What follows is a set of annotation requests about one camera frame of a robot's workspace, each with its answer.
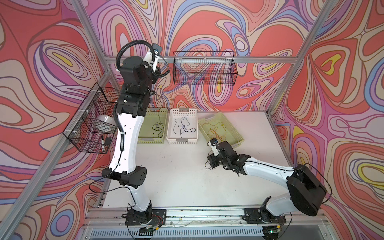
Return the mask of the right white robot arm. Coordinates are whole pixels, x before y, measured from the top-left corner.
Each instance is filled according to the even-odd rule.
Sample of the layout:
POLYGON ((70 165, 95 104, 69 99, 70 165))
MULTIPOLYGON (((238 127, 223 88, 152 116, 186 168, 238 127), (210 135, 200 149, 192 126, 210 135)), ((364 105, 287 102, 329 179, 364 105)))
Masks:
POLYGON ((285 223, 284 215, 292 212, 317 216, 327 190, 306 165, 284 167, 257 160, 250 155, 239 155, 231 144, 219 143, 215 138, 207 145, 212 150, 207 157, 212 169, 222 166, 238 176, 262 178, 288 190, 278 197, 266 197, 259 208, 245 209, 243 219, 248 224, 285 223))

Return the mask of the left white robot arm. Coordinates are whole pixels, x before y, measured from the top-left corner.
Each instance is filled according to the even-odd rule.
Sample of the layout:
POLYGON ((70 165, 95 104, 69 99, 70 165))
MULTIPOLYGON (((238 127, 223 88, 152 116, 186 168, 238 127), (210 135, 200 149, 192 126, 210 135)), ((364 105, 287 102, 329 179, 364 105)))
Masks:
POLYGON ((147 169, 136 164, 139 133, 144 122, 152 85, 160 73, 159 57, 128 57, 120 67, 124 83, 113 108, 113 118, 118 127, 115 152, 110 166, 103 169, 102 176, 119 182, 127 189, 133 203, 126 213, 128 224, 148 225, 153 223, 152 202, 147 197, 143 183, 147 169))

